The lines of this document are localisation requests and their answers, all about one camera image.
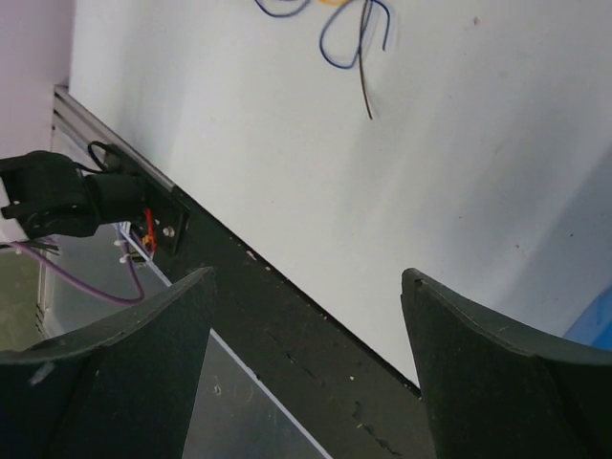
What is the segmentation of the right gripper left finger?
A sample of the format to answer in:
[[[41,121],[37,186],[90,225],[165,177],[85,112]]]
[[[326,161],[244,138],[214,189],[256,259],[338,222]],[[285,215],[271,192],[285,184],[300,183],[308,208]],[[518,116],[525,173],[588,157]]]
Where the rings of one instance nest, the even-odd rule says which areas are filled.
[[[215,311],[215,274],[1,355],[5,458],[179,458]]]

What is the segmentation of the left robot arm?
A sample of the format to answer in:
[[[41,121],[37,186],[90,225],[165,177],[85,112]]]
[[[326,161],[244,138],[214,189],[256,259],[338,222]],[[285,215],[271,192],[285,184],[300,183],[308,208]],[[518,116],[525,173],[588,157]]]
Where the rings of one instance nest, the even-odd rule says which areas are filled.
[[[68,156],[35,150],[1,161],[1,242],[53,235],[89,237],[98,227],[143,216],[144,178],[95,171]]]

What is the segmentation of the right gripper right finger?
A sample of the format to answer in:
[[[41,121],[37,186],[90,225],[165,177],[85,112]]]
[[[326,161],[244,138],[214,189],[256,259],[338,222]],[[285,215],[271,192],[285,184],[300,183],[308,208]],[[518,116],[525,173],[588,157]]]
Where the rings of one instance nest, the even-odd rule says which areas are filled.
[[[439,458],[608,458],[611,354],[467,299],[416,269],[402,307]]]

